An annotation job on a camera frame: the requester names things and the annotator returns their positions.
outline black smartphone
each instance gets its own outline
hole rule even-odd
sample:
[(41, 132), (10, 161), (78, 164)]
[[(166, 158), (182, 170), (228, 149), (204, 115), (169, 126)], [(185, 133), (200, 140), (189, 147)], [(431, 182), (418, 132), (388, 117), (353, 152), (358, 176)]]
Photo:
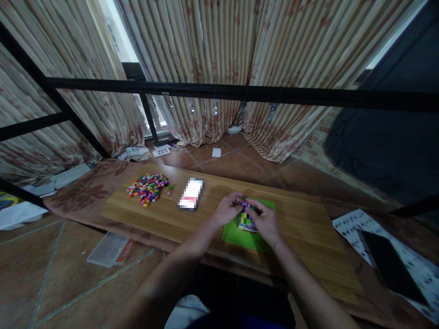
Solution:
[(358, 230), (381, 283), (391, 292), (428, 305), (389, 239)]
[(182, 210), (195, 211), (198, 208), (198, 201), (203, 192), (204, 181), (199, 178), (191, 178), (184, 189), (177, 207)]

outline brick wall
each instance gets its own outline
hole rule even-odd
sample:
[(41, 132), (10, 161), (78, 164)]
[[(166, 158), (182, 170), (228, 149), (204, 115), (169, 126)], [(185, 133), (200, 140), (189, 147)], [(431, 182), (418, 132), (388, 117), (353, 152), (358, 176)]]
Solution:
[(308, 138), (294, 151), (293, 156), (302, 161), (324, 171), (339, 179), (353, 185), (370, 195), (373, 195), (384, 202), (387, 202), (395, 207), (401, 207), (398, 201), (391, 199), (386, 194), (378, 190), (376, 187), (368, 185), (358, 178), (348, 174), (342, 169), (337, 168), (332, 160), (326, 156), (323, 149), (324, 142), (330, 132), (335, 118), (340, 113), (341, 108), (335, 107), (323, 118), (320, 124), (308, 136)]

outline green baseplate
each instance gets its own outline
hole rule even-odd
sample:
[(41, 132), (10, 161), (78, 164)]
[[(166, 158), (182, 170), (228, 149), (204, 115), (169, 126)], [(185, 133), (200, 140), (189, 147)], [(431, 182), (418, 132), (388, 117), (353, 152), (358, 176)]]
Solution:
[[(276, 211), (276, 206), (274, 202), (256, 199), (262, 202), (264, 205), (273, 208)], [(273, 254), (273, 250), (263, 239), (259, 232), (251, 233), (238, 229), (238, 216), (233, 220), (233, 222), (228, 223), (224, 226), (223, 230), (223, 241), (237, 244), (246, 248), (254, 249), (267, 254)]]

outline tiled floor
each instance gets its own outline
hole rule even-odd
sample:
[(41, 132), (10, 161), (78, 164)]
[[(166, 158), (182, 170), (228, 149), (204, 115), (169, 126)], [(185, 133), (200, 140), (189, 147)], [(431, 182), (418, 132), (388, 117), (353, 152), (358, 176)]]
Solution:
[[(212, 148), (221, 158), (212, 158)], [(386, 210), (387, 206), (302, 161), (274, 164), (241, 135), (200, 148), (187, 146), (161, 164), (299, 191)], [(55, 215), (14, 231), (0, 231), (0, 327), (106, 328), (127, 298), (165, 256), (136, 244), (125, 264), (86, 263), (103, 233)]]

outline wooden tabletop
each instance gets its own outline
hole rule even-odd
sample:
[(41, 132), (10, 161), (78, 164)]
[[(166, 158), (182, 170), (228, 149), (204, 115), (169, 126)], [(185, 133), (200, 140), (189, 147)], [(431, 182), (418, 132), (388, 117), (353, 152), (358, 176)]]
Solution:
[[(147, 208), (140, 205), (137, 197), (128, 198), (126, 192), (145, 174), (163, 174), (174, 185), (170, 196), (165, 190), (160, 199)], [(197, 211), (182, 211), (177, 208), (177, 202), (191, 177), (204, 180), (203, 195)], [(363, 294), (363, 289), (318, 197), (165, 165), (146, 164), (138, 172), (133, 172), (132, 179), (105, 202), (101, 215), (180, 243), (209, 218), (221, 198), (232, 191), (273, 201), (282, 235), (310, 271), (334, 297), (358, 304), (355, 294)], [(216, 234), (207, 252), (283, 277), (274, 255), (224, 242), (222, 230)]]

